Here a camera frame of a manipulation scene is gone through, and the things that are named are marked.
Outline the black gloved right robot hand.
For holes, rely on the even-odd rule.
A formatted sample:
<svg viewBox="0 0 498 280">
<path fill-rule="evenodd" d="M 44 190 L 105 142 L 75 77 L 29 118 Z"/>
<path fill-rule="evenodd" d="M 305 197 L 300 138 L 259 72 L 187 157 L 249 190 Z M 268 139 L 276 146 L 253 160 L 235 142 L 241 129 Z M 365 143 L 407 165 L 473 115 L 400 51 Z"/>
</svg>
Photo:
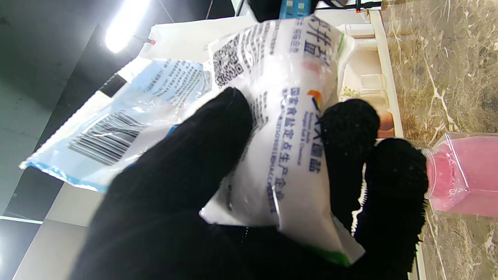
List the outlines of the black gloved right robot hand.
<svg viewBox="0 0 498 280">
<path fill-rule="evenodd" d="M 247 3 L 255 19 L 261 23 L 279 19 L 281 0 L 248 0 Z"/>
</svg>

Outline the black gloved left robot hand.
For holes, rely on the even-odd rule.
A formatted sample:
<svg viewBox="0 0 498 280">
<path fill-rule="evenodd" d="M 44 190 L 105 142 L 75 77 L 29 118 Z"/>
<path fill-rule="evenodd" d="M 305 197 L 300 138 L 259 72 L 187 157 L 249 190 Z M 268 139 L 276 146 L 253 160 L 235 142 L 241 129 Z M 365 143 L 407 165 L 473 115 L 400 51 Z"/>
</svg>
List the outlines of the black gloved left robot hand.
<svg viewBox="0 0 498 280">
<path fill-rule="evenodd" d="M 405 280 L 425 224 L 426 157 L 400 138 L 376 143 L 380 120 L 350 99 L 321 118 L 331 211 L 345 227 L 366 201 L 346 268 L 275 227 L 219 226 L 198 214 L 240 159 L 253 129 L 247 99 L 227 87 L 112 182 L 70 280 Z"/>
</svg>

